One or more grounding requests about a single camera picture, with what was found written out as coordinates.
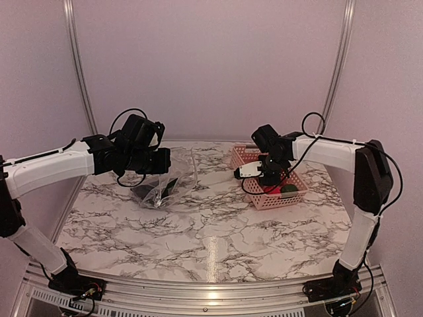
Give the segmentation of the pink perforated plastic basket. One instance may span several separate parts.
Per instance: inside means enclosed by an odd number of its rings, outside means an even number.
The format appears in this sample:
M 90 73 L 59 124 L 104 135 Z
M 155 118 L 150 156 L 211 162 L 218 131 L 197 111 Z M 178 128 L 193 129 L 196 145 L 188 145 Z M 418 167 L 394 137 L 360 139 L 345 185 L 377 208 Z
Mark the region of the pink perforated plastic basket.
M 258 156 L 261 155 L 259 149 L 254 148 L 252 145 L 233 145 L 231 151 L 231 167 L 236 169 L 241 165 L 247 164 L 258 160 Z M 309 188 L 299 175 L 292 172 L 289 178 L 284 178 L 279 187 L 283 187 L 286 184 L 294 184 L 297 186 L 298 191 L 287 194 L 279 195 L 257 195 L 257 193 L 263 192 L 263 186 L 258 183 L 257 179 L 247 179 L 244 183 L 244 189 L 253 193 L 248 194 L 248 198 L 254 203 L 258 210 L 275 209 L 279 207 L 287 207 L 299 203 L 309 191 Z

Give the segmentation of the dark purple eggplant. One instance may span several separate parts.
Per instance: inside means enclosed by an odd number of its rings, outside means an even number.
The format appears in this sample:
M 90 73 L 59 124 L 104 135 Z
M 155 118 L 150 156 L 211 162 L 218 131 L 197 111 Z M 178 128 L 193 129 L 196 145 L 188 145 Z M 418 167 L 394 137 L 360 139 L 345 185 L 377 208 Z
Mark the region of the dark purple eggplant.
M 156 204 L 158 191 L 155 186 L 139 185 L 132 188 L 131 192 L 142 205 L 154 206 Z

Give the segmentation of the long green cucumber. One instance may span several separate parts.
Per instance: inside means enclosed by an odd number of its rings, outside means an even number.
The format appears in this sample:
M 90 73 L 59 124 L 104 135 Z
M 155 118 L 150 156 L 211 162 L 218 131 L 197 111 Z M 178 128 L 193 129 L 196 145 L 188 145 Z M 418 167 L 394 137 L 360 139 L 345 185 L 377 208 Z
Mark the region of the long green cucumber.
M 176 186 L 176 184 L 177 184 L 177 182 L 178 182 L 178 178 L 173 178 L 167 185 L 166 185 L 166 187 L 165 187 L 165 189 L 163 190 L 163 192 L 162 192 L 162 198 L 166 198 L 166 197 L 169 197 L 172 193 L 173 193 L 173 190 L 174 190 L 174 188 L 175 188 L 175 186 Z

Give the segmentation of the clear zip top bag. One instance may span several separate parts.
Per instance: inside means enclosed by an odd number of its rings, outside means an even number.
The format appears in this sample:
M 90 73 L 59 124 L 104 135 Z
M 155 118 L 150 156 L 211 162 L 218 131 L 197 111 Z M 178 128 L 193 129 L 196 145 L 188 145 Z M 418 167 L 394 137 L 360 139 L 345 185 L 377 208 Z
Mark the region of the clear zip top bag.
M 193 148 L 171 149 L 171 167 L 166 174 L 152 176 L 132 189 L 142 207 L 165 210 L 181 202 L 198 181 L 198 169 Z

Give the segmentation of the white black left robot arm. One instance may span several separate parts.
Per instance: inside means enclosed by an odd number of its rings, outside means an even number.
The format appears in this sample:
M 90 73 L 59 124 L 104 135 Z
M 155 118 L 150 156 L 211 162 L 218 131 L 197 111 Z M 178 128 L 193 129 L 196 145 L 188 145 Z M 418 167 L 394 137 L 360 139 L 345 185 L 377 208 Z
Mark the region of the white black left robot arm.
M 161 146 L 165 125 L 130 115 L 121 129 L 96 134 L 29 157 L 1 161 L 1 237 L 40 262 L 70 294 L 83 289 L 70 256 L 24 220 L 19 198 L 57 182 L 127 171 L 141 176 L 166 174 L 171 151 Z

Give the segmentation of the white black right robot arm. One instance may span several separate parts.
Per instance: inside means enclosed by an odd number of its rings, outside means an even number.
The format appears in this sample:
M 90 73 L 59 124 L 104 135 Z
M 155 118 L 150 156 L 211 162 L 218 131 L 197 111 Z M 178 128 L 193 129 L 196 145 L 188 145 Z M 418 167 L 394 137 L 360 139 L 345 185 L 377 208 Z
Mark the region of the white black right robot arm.
M 380 226 L 381 214 L 393 188 L 393 176 L 388 157 L 378 140 L 367 143 L 331 139 L 322 135 L 292 132 L 279 135 L 270 125 L 264 125 L 252 135 L 261 153 L 254 168 L 260 179 L 288 171 L 292 162 L 303 160 L 351 172 L 354 216 L 339 260 L 336 274 L 328 280 L 327 289 L 334 296 L 343 295 L 353 285 L 351 273 L 362 266 Z

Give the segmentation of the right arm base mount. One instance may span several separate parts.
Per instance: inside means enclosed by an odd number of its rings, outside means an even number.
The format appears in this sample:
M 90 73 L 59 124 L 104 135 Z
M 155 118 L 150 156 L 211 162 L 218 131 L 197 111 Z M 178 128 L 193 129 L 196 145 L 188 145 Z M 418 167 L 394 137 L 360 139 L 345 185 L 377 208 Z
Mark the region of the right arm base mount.
M 309 302 L 335 299 L 362 290 L 358 270 L 349 270 L 336 262 L 332 276 L 307 281 L 303 284 L 303 294 Z

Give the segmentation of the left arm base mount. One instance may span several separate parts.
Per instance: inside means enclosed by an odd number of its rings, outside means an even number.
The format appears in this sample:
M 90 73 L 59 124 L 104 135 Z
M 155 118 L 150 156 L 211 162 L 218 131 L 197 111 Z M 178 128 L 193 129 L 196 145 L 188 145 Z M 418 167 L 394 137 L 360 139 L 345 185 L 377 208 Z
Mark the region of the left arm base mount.
M 55 291 L 75 295 L 80 298 L 82 298 L 82 294 L 93 289 L 93 298 L 95 300 L 101 300 L 106 281 L 99 278 L 80 275 L 70 255 L 63 248 L 61 248 L 61 251 L 66 259 L 66 267 L 58 274 L 51 274 L 48 287 Z

